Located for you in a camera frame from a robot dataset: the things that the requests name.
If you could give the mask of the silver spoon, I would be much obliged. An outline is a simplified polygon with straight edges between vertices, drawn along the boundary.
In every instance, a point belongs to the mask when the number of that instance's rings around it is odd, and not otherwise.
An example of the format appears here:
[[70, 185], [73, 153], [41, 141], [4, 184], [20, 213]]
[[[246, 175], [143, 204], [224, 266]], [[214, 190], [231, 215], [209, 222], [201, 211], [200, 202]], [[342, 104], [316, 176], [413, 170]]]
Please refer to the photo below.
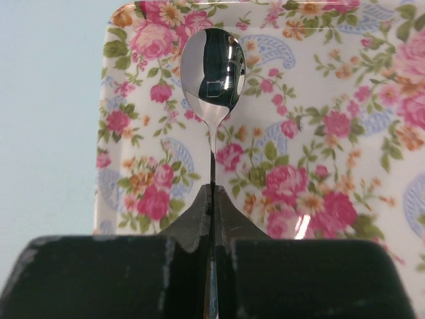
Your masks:
[[191, 110], [207, 125], [211, 161], [205, 318], [233, 317], [227, 253], [220, 233], [216, 140], [220, 125], [238, 103], [244, 81], [244, 54], [239, 41], [231, 33], [209, 27], [189, 37], [181, 57], [181, 86]]

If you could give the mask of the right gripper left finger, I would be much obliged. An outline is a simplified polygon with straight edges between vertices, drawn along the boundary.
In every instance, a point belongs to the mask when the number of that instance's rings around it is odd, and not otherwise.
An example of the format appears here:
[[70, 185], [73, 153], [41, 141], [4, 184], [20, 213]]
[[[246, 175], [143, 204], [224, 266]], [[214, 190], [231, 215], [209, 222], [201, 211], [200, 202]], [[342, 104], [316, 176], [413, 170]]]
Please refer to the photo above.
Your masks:
[[19, 255], [2, 318], [204, 318], [211, 188], [156, 235], [43, 236]]

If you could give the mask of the floral tray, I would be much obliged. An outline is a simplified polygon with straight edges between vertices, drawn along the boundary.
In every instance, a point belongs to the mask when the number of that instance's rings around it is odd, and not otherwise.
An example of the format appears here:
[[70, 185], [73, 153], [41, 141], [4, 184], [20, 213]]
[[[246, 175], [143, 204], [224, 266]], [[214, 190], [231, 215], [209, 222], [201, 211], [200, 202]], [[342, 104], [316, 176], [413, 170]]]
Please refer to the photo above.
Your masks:
[[246, 59], [216, 178], [275, 239], [366, 239], [424, 299], [424, 2], [136, 1], [103, 48], [97, 234], [157, 233], [209, 179], [209, 133], [180, 85], [189, 37]]

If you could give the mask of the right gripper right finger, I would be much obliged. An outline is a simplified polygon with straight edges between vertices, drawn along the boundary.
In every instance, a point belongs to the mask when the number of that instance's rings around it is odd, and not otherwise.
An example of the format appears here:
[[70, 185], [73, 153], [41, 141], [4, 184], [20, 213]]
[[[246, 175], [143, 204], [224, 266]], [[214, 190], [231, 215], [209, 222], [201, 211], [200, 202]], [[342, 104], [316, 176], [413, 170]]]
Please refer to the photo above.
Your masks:
[[396, 267], [362, 240], [272, 239], [214, 189], [219, 318], [413, 318]]

